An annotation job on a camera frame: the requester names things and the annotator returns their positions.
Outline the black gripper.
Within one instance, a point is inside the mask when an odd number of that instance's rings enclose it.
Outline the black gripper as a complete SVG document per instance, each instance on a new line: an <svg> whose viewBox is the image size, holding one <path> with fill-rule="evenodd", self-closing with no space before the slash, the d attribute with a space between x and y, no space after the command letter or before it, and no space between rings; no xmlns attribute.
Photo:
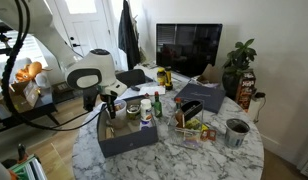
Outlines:
<svg viewBox="0 0 308 180"><path fill-rule="evenodd" d="M111 119L116 117L116 110L114 101L117 98L116 95L106 94L100 87L94 86L83 90L83 108L91 112L95 107L96 99L100 99L106 103Z"/></svg>

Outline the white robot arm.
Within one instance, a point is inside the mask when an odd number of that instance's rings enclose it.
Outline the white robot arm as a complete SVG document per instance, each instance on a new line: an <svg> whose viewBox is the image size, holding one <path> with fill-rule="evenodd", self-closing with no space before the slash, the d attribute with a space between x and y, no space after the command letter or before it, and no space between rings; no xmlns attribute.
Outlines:
<svg viewBox="0 0 308 180"><path fill-rule="evenodd" d="M38 39L56 58L71 88L96 88L107 103L108 113L116 117L115 99L127 86L116 79L112 55L105 49L92 49L80 57L54 26L52 12L44 0L0 0L0 20L22 35Z"/></svg>

